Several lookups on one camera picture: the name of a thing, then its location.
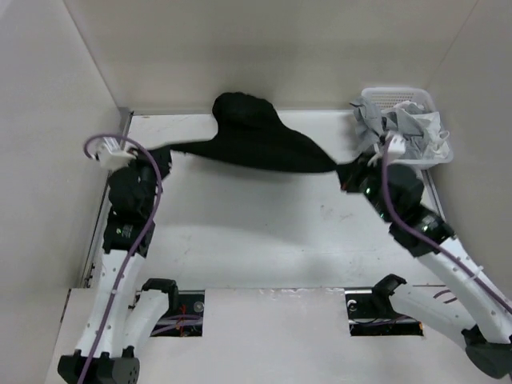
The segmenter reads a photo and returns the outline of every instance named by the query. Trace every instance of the gray cloth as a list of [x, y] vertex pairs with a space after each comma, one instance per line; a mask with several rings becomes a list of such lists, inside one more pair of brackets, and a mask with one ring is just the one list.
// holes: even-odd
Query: gray cloth
[[416, 120], [410, 114], [400, 108], [384, 115], [386, 119], [386, 130], [397, 131], [406, 140], [406, 152], [402, 158], [419, 159], [425, 153], [429, 144], [430, 136], [426, 130], [426, 124]]
[[408, 114], [426, 114], [424, 110], [420, 110], [415, 104], [409, 104], [406, 106], [406, 112]]
[[364, 152], [379, 142], [384, 134], [382, 129], [382, 114], [377, 104], [363, 96], [350, 103], [354, 107], [354, 116], [358, 124], [355, 133], [359, 139], [358, 151]]
[[427, 121], [418, 121], [410, 114], [423, 114], [415, 105], [408, 105], [407, 111], [395, 108], [382, 114], [380, 108], [368, 98], [359, 97], [350, 103], [354, 107], [354, 116], [358, 124], [355, 127], [359, 139], [359, 152], [364, 152], [388, 130], [397, 131], [406, 140], [406, 152], [401, 158], [419, 159], [430, 141], [426, 130]]

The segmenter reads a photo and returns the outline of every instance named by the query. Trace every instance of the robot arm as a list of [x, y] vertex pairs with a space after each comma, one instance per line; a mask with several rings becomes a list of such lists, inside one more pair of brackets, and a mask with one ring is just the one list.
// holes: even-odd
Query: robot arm
[[[388, 140], [385, 150], [401, 154], [400, 142]], [[374, 304], [383, 313], [408, 315], [441, 332], [464, 348], [470, 360], [493, 378], [512, 371], [512, 308], [464, 250], [454, 231], [420, 201], [423, 183], [415, 172], [399, 164], [361, 155], [340, 165], [342, 190], [363, 194], [390, 234], [421, 264], [443, 281], [464, 306], [446, 306], [389, 275], [372, 289]]]
[[129, 313], [136, 277], [153, 236], [162, 179], [170, 172], [170, 152], [141, 147], [139, 152], [124, 151], [115, 138], [91, 140], [98, 138], [102, 140], [94, 157], [113, 172], [108, 179], [112, 207], [103, 236], [102, 267], [86, 327], [74, 354], [61, 356], [58, 372], [73, 384], [135, 384], [142, 345], [164, 313], [178, 304], [174, 281], [151, 279]]

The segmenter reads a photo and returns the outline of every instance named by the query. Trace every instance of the rectangular hole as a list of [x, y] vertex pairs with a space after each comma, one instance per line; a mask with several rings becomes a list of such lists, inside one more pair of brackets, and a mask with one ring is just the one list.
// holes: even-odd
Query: rectangular hole
[[371, 288], [345, 291], [350, 336], [423, 336], [420, 322], [397, 314], [387, 318], [376, 307]]
[[423, 336], [423, 327], [420, 322], [387, 321], [386, 324], [349, 324], [350, 336]]
[[202, 336], [205, 291], [180, 291], [178, 310], [168, 312], [158, 321], [151, 337], [193, 338]]

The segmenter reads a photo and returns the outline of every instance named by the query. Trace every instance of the black bracket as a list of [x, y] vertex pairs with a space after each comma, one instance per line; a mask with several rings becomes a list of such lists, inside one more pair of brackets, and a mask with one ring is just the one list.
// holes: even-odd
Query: black bracket
[[400, 285], [407, 284], [407, 281], [396, 274], [388, 274], [372, 288], [372, 299], [378, 312], [387, 318], [396, 318], [397, 314], [390, 302], [390, 296], [394, 294]]
[[492, 378], [504, 378], [512, 373], [512, 344], [487, 342], [478, 326], [463, 330], [462, 335], [467, 357], [481, 372]]
[[[76, 384], [87, 357], [77, 350], [73, 355], [63, 355], [58, 361], [57, 372], [68, 384]], [[86, 374], [87, 384], [135, 384], [140, 372], [140, 362], [133, 351], [125, 350], [120, 358], [109, 358], [101, 354], [93, 358]]]

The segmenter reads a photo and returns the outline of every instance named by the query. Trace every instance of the white panel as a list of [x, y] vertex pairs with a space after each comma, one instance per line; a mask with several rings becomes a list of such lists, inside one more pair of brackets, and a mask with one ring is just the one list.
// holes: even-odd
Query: white panel
[[0, 295], [0, 376], [5, 384], [44, 380], [60, 329], [67, 289]]
[[512, 2], [480, 0], [429, 87], [455, 153], [434, 170], [443, 208], [464, 247], [508, 296], [511, 68]]
[[66, 0], [120, 106], [200, 109], [226, 90], [339, 107], [424, 87], [476, 0]]
[[[93, 293], [74, 290], [46, 384], [74, 348]], [[152, 338], [138, 384], [496, 383], [434, 330], [352, 338], [340, 290], [208, 290], [202, 338]]]
[[[284, 112], [339, 162], [355, 156], [348, 111]], [[145, 146], [211, 138], [209, 115], [139, 116], [130, 136]], [[387, 274], [439, 283], [388, 235], [361, 195], [340, 191], [335, 173], [279, 174], [173, 154], [139, 283], [205, 287], [372, 286]], [[424, 201], [429, 203], [427, 193]]]
[[116, 131], [119, 112], [60, 0], [12, 1], [0, 56], [0, 291], [67, 288], [106, 176], [82, 142]]

